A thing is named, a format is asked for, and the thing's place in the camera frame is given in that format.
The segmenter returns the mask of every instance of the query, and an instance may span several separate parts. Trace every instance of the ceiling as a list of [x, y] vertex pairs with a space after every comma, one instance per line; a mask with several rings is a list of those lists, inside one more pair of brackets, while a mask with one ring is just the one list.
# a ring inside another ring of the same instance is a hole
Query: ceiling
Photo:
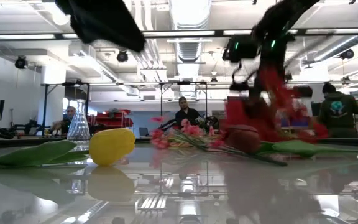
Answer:
[[[6, 1], [6, 4], [3, 1], [1, 2], [0, 34], [73, 32], [68, 24], [64, 26], [56, 25], [51, 13], [46, 10], [43, 4], [33, 4], [37, 1], [29, 1], [28, 3], [23, 1], [22, 3], [19, 2], [20, 4], [8, 4], [8, 2], [11, 3], [12, 1]], [[172, 30], [170, 12], [167, 10], [168, 0], [151, 0], [151, 3], [151, 24], [154, 30]], [[275, 4], [275, 1], [259, 1], [253, 6], [250, 0], [212, 0], [207, 29], [251, 29], [272, 4]], [[135, 15], [134, 1], [132, 1], [131, 12]], [[358, 27], [358, 1], [353, 5], [349, 5], [347, 1], [321, 1], [304, 13], [295, 27]], [[288, 45], [287, 59], [320, 38], [322, 37], [298, 37], [294, 43]], [[335, 36], [323, 44], [319, 44], [307, 56], [310, 57], [322, 50], [327, 50], [328, 47], [345, 40], [345, 38], [349, 37]], [[202, 44], [201, 63], [197, 80], [209, 81], [213, 76], [211, 72], [216, 72], [219, 81], [229, 81], [231, 73], [237, 65], [231, 65], [221, 59], [223, 48], [227, 44], [227, 38], [211, 38], [208, 40], [210, 42]], [[177, 71], [175, 44], [168, 43], [167, 39], [157, 39], [156, 41], [162, 63], [167, 68], [168, 80], [177, 80], [180, 78], [180, 74]], [[65, 62], [68, 67], [68, 78], [81, 78], [92, 82], [100, 82], [101, 75], [97, 71], [69, 56], [68, 46], [70, 44], [70, 40], [0, 42], [0, 52], [9, 54], [15, 49], [46, 49], [56, 55], [59, 58], [58, 60]], [[116, 45], [105, 41], [97, 41], [93, 43], [93, 47], [96, 50], [96, 57], [118, 76], [120, 82], [143, 81], [141, 76], [137, 74], [138, 62], [130, 52], [129, 60], [125, 63], [119, 63], [116, 59], [119, 52]], [[340, 80], [344, 75], [353, 75], [351, 80], [358, 80], [358, 44], [351, 47], [351, 49], [354, 51], [355, 56], [350, 60], [342, 61], [341, 59], [330, 58], [324, 61], [324, 64], [328, 66], [329, 79]], [[298, 59], [305, 59], [305, 56], [301, 55]], [[258, 65], [258, 59], [244, 62], [243, 69], [239, 72], [239, 77], [247, 75], [250, 71], [256, 69]], [[301, 72], [299, 60], [295, 60], [289, 66], [289, 72], [297, 78], [296, 76]], [[302, 76], [297, 79], [309, 80], [309, 77]]]

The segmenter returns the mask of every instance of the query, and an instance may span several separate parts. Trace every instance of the man in gray hoodie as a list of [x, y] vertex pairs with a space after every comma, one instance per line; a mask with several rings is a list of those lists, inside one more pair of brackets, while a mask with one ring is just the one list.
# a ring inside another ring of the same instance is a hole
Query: man in gray hoodie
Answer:
[[333, 138], [358, 138], [354, 125], [354, 114], [358, 114], [358, 104], [351, 95], [336, 91], [335, 86], [323, 86], [325, 100], [321, 104], [319, 122], [324, 124]]

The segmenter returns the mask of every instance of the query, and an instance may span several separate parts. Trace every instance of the man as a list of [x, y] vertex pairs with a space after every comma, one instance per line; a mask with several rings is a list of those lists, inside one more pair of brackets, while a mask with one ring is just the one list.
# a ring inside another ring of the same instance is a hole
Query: man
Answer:
[[74, 106], [68, 106], [66, 109], [66, 114], [63, 115], [63, 120], [54, 122], [52, 124], [51, 130], [62, 130], [62, 134], [67, 134], [68, 129], [70, 127], [70, 123], [72, 119], [74, 118], [75, 114], [75, 107]]
[[336, 91], [335, 86], [323, 86], [325, 100], [321, 104], [319, 121], [333, 138], [358, 138], [353, 114], [358, 114], [358, 104], [351, 95]]
[[181, 121], [187, 119], [191, 125], [196, 125], [196, 119], [200, 117], [197, 110], [189, 108], [187, 105], [187, 99], [183, 96], [179, 98], [180, 111], [175, 114], [175, 120], [177, 125], [181, 127]]

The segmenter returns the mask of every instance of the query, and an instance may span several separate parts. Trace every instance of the glass vase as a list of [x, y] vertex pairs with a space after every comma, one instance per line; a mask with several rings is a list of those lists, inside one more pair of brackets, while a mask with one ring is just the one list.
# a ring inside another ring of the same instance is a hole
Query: glass vase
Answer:
[[67, 133], [67, 139], [75, 143], [88, 143], [91, 139], [90, 127], [85, 114], [85, 100], [77, 100], [77, 109]]

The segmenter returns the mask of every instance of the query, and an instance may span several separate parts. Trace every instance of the hoodie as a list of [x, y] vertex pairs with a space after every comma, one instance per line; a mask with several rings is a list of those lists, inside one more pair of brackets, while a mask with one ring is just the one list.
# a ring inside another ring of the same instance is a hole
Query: hoodie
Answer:
[[353, 114], [358, 114], [358, 104], [351, 95], [341, 92], [330, 93], [325, 96], [321, 104], [319, 121], [332, 128], [354, 129]]

